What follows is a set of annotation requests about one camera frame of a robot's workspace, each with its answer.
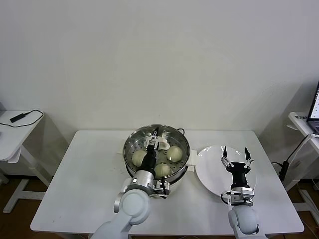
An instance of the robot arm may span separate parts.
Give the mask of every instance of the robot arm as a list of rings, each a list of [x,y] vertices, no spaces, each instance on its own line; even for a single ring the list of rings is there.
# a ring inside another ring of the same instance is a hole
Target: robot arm
[[[231,191],[226,192],[226,195],[230,196],[228,202],[224,201],[223,194],[221,199],[226,204],[234,206],[228,213],[228,219],[237,239],[266,239],[260,228],[258,215],[252,209],[255,192],[249,187],[246,174],[250,172],[250,165],[254,160],[251,159],[247,148],[245,148],[245,156],[245,163],[231,162],[227,158],[225,146],[221,161],[226,170],[232,174],[233,184]]]
[[[157,151],[166,143],[158,139],[158,130],[159,128],[154,130],[145,145],[147,154],[141,166],[118,194],[114,203],[114,212],[117,214],[112,221],[103,223],[91,239],[127,239],[132,225],[141,224],[148,218],[150,214],[149,195],[156,193],[161,197],[166,197],[169,194],[168,182],[157,181],[157,184],[154,185]]]
[[[126,192],[119,211],[111,222],[103,223],[91,239],[127,239],[132,225],[144,222],[150,214],[150,199],[146,192],[132,189]]]

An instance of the pot rim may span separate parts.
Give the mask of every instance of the pot rim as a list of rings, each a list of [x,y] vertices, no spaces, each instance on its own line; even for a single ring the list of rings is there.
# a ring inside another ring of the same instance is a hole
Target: pot rim
[[[123,146],[123,158],[124,158],[126,167],[129,168],[129,169],[131,169],[133,172],[136,173],[136,171],[135,171],[134,169],[132,169],[132,168],[130,167],[130,165],[128,164],[127,159],[126,159],[126,156],[125,156],[125,147],[126,147],[126,145],[128,144],[129,139],[132,138],[132,136],[133,136],[135,133],[137,133],[139,130],[141,130],[142,128],[151,127],[151,126],[152,126],[152,127],[154,127],[154,126],[155,126],[155,127],[168,127],[168,128],[171,128],[171,129],[175,130],[176,132],[178,132],[178,133],[184,138],[184,140],[185,140],[185,142],[186,142],[186,144],[187,144],[187,149],[188,149],[187,158],[186,158],[186,161],[185,161],[185,164],[184,164],[183,167],[181,167],[179,170],[177,170],[176,172],[174,172],[174,173],[171,174],[171,175],[168,175],[168,176],[165,176],[165,177],[160,177],[160,178],[154,178],[154,180],[167,179],[167,178],[176,176],[176,175],[180,174],[181,172],[184,172],[185,167],[187,167],[187,166],[186,166],[186,163],[187,163],[187,161],[189,160],[189,157],[190,157],[190,145],[189,145],[189,142],[188,142],[187,138],[185,137],[185,135],[182,134],[179,130],[177,130],[176,128],[174,128],[174,127],[172,127],[172,126],[165,125],[165,124],[149,124],[149,125],[142,126],[142,127],[138,128],[138,129],[134,130],[134,131],[130,134],[130,136],[126,139],[126,141],[125,141],[125,143],[124,143],[124,146]]]

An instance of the white plate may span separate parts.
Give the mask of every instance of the white plate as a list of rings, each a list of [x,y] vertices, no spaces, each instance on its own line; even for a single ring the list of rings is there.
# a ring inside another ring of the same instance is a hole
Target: white plate
[[[245,162],[245,154],[238,150],[227,147],[227,158],[231,162]],[[233,177],[226,170],[223,163],[220,161],[224,146],[210,146],[203,149],[198,154],[198,162],[195,167],[196,174],[202,184],[212,193],[220,196],[220,194],[231,190]],[[248,185],[251,188],[256,186],[256,173],[254,164],[251,165],[251,170],[246,174]]]

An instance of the laptop screen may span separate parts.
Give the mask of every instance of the laptop screen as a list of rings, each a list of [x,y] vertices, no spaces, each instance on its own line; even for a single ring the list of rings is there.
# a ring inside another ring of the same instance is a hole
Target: laptop screen
[[[316,95],[313,101],[313,105],[310,109],[308,120],[319,119],[319,84],[317,86]]]

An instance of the wooden floor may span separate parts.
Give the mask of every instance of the wooden floor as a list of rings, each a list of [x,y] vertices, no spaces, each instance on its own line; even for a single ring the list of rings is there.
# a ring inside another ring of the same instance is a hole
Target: wooden floor
[[[40,205],[38,200],[19,200],[15,208],[10,214],[2,212],[10,196],[18,186],[21,179],[10,178],[8,184],[0,186],[0,239],[61,239],[61,237],[50,233],[37,233],[30,229],[31,221],[37,208]],[[313,201],[319,208],[319,192],[313,190],[311,183],[299,183],[300,188],[307,189]],[[38,179],[31,179],[26,187],[28,191],[46,191],[46,186]],[[288,192],[293,202],[302,202],[302,198],[295,186]],[[302,220],[307,223],[311,229],[317,233],[319,237],[319,229],[312,218],[310,212],[299,213]],[[179,239],[181,237],[133,237],[135,239]],[[183,237],[183,239],[191,239],[195,237]],[[198,237],[200,239],[233,239],[234,237]],[[305,226],[305,231],[301,234],[280,235],[273,237],[274,239],[315,239],[316,237]]]

